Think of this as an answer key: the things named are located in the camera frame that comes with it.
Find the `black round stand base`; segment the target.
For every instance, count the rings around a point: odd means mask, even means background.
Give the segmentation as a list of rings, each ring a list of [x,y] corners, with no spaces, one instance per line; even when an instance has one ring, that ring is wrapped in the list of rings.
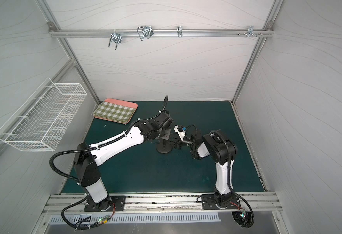
[[[157,144],[156,150],[160,154],[168,154],[173,150],[173,147],[171,145]]]

